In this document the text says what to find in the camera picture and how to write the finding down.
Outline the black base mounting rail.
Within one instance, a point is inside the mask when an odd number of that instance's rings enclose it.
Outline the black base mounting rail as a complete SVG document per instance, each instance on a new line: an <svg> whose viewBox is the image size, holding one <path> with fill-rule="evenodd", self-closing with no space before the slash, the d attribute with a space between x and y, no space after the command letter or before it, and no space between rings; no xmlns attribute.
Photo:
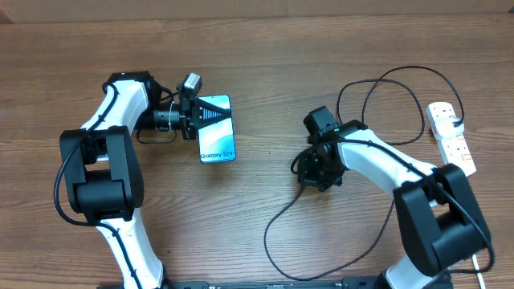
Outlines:
<svg viewBox="0 0 514 289"><path fill-rule="evenodd" d="M244 282L212 283L206 281L171 282L164 279L164 289L386 289L384 276L379 277L345 277L341 281L307 281L307 282Z"/></svg>

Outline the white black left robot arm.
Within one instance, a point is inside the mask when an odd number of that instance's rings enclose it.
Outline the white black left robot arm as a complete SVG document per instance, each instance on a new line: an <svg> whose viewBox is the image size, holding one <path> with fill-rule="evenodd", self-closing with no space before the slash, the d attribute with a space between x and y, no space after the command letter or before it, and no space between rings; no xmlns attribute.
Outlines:
<svg viewBox="0 0 514 289"><path fill-rule="evenodd" d="M103 84L104 101L90 120L59 138L62 164L54 203L66 222L96 228L123 276L123 288L175 288L145 230L145 185L133 143L157 130L198 142L199 159L236 159L228 95L200 96L202 78L189 73L175 92L148 71L118 72Z"/></svg>

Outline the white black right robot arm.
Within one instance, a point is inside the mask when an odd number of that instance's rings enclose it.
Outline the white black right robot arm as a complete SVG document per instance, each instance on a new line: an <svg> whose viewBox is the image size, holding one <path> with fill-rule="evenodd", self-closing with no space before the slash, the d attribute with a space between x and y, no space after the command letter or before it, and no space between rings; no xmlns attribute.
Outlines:
<svg viewBox="0 0 514 289"><path fill-rule="evenodd" d="M346 277L344 288L451 288L454 266L491 236L460 167L418 161L380 140L358 120L342 124L325 107L304 118L310 148L293 161L298 182L325 191L352 170L390 194L405 255L379 276Z"/></svg>

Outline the white charger plug adapter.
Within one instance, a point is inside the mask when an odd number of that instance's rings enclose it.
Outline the white charger plug adapter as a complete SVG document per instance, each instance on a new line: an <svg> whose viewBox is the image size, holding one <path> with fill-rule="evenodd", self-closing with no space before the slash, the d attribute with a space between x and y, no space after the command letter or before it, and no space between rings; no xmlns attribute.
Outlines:
<svg viewBox="0 0 514 289"><path fill-rule="evenodd" d="M464 131L464 123L455 117L437 119L433 125L434 137L443 140L458 136Z"/></svg>

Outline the white power strip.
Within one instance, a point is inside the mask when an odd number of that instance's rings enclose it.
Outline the white power strip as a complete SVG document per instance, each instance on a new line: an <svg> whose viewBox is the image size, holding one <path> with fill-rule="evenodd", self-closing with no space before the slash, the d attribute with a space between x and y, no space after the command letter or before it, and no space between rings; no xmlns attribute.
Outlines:
<svg viewBox="0 0 514 289"><path fill-rule="evenodd" d="M453 106L448 102L434 102L429 104L426 107L426 114L430 122L432 133L432 127L437 119L447 117L455 117L458 119ZM450 163L457 165L464 171L467 177L476 172L475 162L473 161L463 133L448 139L436 139L436 143L445 165Z"/></svg>

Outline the blue Galaxy S24 smartphone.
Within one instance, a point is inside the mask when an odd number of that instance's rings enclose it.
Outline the blue Galaxy S24 smartphone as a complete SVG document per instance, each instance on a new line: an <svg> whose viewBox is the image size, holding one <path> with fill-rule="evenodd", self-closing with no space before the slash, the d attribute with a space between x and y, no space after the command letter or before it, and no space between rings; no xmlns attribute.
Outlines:
<svg viewBox="0 0 514 289"><path fill-rule="evenodd" d="M218 106L230 108L228 95L203 96ZM208 127L198 129L200 161L204 164L234 161L237 157L232 117Z"/></svg>

